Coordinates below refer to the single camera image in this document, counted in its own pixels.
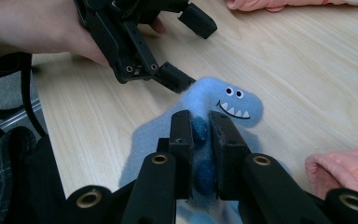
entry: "black cable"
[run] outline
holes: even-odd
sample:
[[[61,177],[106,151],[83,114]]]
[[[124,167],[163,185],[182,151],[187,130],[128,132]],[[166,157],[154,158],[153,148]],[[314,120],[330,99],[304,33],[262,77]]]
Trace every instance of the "black cable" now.
[[[43,130],[42,125],[40,125],[39,120],[37,120],[36,115],[31,104],[31,65],[32,65],[32,54],[24,54],[22,57],[22,67],[21,67],[21,95],[22,103],[24,104],[25,113],[27,114],[32,125],[39,133],[40,137],[45,137],[47,134]]]
[[[10,108],[10,109],[0,109],[0,119],[10,118],[14,114],[16,114],[17,112],[19,112],[19,111],[21,111],[23,109],[24,109],[23,105],[19,105],[17,107]]]

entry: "googly eye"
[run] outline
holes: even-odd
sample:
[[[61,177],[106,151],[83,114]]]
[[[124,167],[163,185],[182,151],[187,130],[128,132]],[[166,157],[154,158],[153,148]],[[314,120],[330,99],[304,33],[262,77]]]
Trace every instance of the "googly eye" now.
[[[232,88],[230,88],[230,87],[227,87],[226,88],[226,94],[229,95],[229,96],[232,96],[232,94],[234,94],[234,90],[232,90]]]
[[[242,92],[242,91],[237,91],[236,94],[237,94],[237,97],[238,97],[239,99],[242,99],[242,98],[243,98],[243,92]]]

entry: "blue sock puppet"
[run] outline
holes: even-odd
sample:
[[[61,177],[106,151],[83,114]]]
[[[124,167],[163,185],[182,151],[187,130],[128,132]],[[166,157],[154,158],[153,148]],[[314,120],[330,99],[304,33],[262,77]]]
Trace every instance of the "blue sock puppet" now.
[[[263,104],[254,94],[212,77],[204,77],[182,93],[179,102],[164,114],[142,125],[132,136],[131,154],[124,167],[120,186],[136,179],[142,162],[156,151],[159,138],[170,136],[172,114],[189,110],[194,140],[193,198],[178,202],[177,214],[190,223],[240,223],[235,203],[215,199],[215,167],[209,127],[209,111],[226,113],[252,152],[261,152],[257,137],[245,129],[254,127],[263,116]]]

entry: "pink cloth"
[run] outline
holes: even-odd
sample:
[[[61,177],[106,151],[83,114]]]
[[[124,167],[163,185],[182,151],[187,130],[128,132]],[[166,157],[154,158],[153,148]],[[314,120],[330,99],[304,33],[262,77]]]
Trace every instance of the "pink cloth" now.
[[[306,5],[326,5],[326,4],[350,4],[358,5],[358,0],[226,0],[230,9],[241,11],[253,11],[265,8],[268,11],[281,11],[284,6],[306,6]]]
[[[319,198],[324,199],[330,189],[358,191],[358,150],[309,156],[306,171],[310,189]]]

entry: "light wood surface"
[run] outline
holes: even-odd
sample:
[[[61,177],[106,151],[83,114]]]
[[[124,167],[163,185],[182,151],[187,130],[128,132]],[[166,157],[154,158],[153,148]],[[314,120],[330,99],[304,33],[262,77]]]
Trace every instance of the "light wood surface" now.
[[[246,13],[224,1],[194,3],[217,32],[201,39],[162,13],[167,34],[142,26],[156,59],[255,93],[265,113],[249,132],[309,190],[307,156],[358,148],[358,7]],[[35,55],[34,67],[66,196],[87,185],[116,190],[131,134],[180,97],[154,81],[121,85],[111,69],[66,53]]]

